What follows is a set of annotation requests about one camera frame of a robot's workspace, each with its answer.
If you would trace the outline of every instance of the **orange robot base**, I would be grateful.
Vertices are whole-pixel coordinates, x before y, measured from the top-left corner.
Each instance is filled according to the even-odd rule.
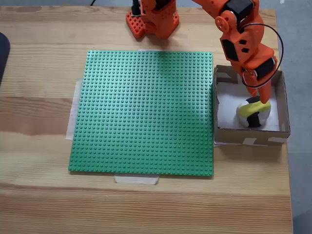
[[[132,16],[132,11],[126,15],[126,22],[136,39],[144,34],[155,34],[160,39],[167,39],[179,25],[179,15],[176,12],[176,0],[172,0],[163,9],[143,12],[141,16]]]
[[[140,39],[144,36],[144,34],[156,34],[157,29],[153,23],[145,23],[141,16],[132,16],[132,12],[129,11],[126,16],[127,24],[133,34],[133,36],[136,39]],[[170,34],[176,29],[176,27],[179,25],[179,15],[177,12],[173,15],[173,26],[168,29],[170,33],[167,33],[165,37],[159,37],[162,39],[167,39]]]

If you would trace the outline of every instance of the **white paper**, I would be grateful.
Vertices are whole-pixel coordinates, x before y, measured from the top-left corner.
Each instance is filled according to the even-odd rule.
[[[217,96],[219,100],[218,107],[218,126],[225,129],[241,129],[250,130],[239,123],[236,117],[236,109],[251,95],[243,84],[233,84],[220,82],[217,85]],[[270,98],[271,113],[265,125],[255,128],[255,130],[277,131],[279,132],[279,121],[277,112],[277,101],[275,90],[272,87],[272,95]]]

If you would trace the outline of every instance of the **yellow object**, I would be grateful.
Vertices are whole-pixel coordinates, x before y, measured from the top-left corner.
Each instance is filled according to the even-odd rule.
[[[250,103],[239,108],[239,114],[245,118],[251,116],[253,113],[256,112],[265,112],[271,108],[271,103],[268,101],[267,103],[263,104],[261,101]]]

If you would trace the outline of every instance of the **cardboard box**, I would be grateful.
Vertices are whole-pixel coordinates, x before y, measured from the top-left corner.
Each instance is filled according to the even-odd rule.
[[[283,72],[277,71],[272,79],[270,99],[272,110],[266,126],[249,129],[239,125],[235,111],[239,102],[238,104],[235,102],[249,97],[251,96],[242,84],[240,76],[231,66],[215,67],[214,140],[216,144],[272,146],[285,143],[291,131]]]

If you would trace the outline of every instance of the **black object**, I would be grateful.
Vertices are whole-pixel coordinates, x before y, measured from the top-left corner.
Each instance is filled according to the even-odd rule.
[[[256,112],[256,113],[253,113],[251,116],[247,117],[247,122],[249,123],[248,127],[250,128],[261,127],[260,120],[259,120],[259,113],[260,112]]]
[[[254,4],[251,0],[229,0],[224,5],[223,11],[232,11],[237,18],[237,25],[239,25],[251,13],[253,7]]]
[[[0,33],[0,84],[4,73],[6,62],[10,53],[10,42],[8,38]]]
[[[270,73],[274,69],[274,60],[273,58],[269,58],[263,64],[255,68],[257,72],[257,80],[261,79],[268,73]]]
[[[155,10],[160,10],[165,5],[167,5],[170,2],[170,0],[156,0],[156,7]]]
[[[238,56],[237,56],[234,44],[226,39],[222,40],[222,44],[223,44],[226,56],[233,61],[238,61]]]
[[[131,11],[132,11],[132,15],[134,16],[141,15],[140,3],[138,2],[138,0],[132,0]]]
[[[246,100],[249,104],[251,103],[256,103],[256,102],[259,102],[260,101],[260,96],[257,95],[255,97],[250,97]]]

